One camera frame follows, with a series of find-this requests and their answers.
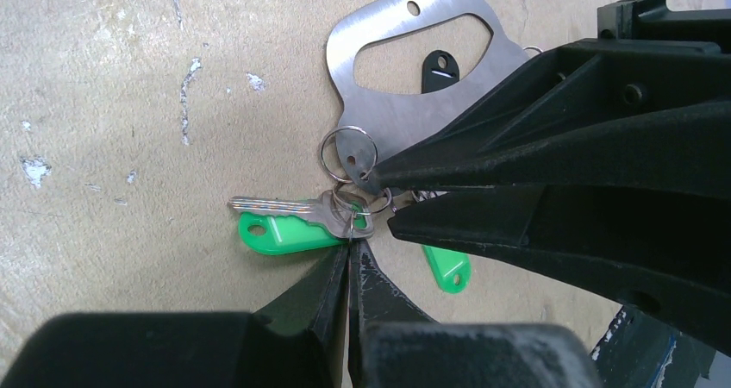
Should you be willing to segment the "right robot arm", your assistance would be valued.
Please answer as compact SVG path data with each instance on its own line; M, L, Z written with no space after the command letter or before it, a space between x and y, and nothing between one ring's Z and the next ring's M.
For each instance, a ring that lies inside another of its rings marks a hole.
M621 305L608 387L694 386L730 352L730 12L620 0L378 164L440 196L398 239L500 260Z

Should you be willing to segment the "black key tag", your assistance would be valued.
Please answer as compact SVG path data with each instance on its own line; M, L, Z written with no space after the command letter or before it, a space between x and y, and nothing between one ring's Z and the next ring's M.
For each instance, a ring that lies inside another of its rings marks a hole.
M434 50L422 62L422 94L443 90L459 82L456 59L443 50Z

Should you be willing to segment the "silver key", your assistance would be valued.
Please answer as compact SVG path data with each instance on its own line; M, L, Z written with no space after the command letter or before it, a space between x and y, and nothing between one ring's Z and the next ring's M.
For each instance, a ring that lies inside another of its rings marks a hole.
M294 216L310 225L324 228L339 239L368 239L375 233L371 216L367 212L366 200L358 195L344 192L340 204L332 190L324 191L318 198L303 201L282 201L255 197L231 197L229 205L239 213L256 216Z

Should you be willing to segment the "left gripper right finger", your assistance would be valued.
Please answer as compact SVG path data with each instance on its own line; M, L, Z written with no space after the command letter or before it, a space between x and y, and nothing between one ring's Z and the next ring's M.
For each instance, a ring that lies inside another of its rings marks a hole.
M367 241L349 246L348 371L355 387L393 386L413 366L414 332L434 319L380 269Z

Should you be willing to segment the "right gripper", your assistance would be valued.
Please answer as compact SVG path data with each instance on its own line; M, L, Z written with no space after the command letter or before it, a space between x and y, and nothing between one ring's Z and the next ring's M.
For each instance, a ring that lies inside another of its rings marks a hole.
M730 196L730 10L597 9L597 34L519 67L440 132L375 166L378 187L586 185Z

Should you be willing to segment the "green key tag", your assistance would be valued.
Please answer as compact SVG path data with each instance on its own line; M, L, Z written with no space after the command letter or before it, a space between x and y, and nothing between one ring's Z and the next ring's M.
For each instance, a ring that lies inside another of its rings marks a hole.
M422 245L437 286L444 292L456 294L468 285L472 265L466 253Z
M333 237L324 228L294 216L256 216L240 213L239 236L254 252L279 256L345 244L355 239Z

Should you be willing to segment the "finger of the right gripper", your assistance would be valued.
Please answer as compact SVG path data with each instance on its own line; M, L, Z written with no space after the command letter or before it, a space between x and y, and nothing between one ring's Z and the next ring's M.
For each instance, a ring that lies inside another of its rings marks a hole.
M399 240L537 272L730 351L727 200L628 188L501 186L410 205L388 226Z

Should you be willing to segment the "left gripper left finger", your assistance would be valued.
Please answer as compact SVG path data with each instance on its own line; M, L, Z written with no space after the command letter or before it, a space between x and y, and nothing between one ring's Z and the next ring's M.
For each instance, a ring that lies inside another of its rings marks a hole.
M252 387L339 387L349 246L251 316Z

